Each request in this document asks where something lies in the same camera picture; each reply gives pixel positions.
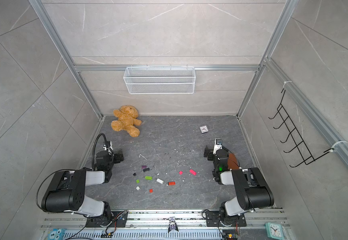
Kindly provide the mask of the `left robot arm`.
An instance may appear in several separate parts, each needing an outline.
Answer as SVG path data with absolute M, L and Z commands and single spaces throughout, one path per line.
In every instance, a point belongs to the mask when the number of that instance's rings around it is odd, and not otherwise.
M 75 213 L 87 218 L 114 218 L 109 203 L 86 196 L 86 187 L 108 183 L 112 168 L 124 160 L 123 151 L 100 151 L 96 154 L 97 168 L 60 170 L 53 178 L 42 198 L 40 208 L 49 213 Z

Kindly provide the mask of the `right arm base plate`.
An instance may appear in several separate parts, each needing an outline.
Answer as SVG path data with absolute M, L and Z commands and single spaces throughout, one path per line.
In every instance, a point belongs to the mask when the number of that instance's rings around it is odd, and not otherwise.
M 246 227 L 247 222 L 244 215 L 227 216 L 219 211 L 203 210 L 202 217 L 206 220 L 208 227 Z

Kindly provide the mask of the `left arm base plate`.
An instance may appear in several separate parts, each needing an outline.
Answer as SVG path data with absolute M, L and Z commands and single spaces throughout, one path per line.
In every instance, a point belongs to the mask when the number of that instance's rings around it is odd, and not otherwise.
M 109 215 L 103 214 L 99 217 L 87 218 L 87 228 L 124 228 L 128 219 L 129 211 L 115 211 Z

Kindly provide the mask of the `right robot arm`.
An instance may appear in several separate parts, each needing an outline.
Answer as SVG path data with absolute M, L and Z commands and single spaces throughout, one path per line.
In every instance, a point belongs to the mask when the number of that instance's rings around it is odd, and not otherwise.
M 236 193 L 220 206 L 221 221 L 274 205 L 273 193 L 259 168 L 241 168 L 236 156 L 222 145 L 205 147 L 204 157 L 213 162 L 214 180 L 219 185 L 233 186 Z

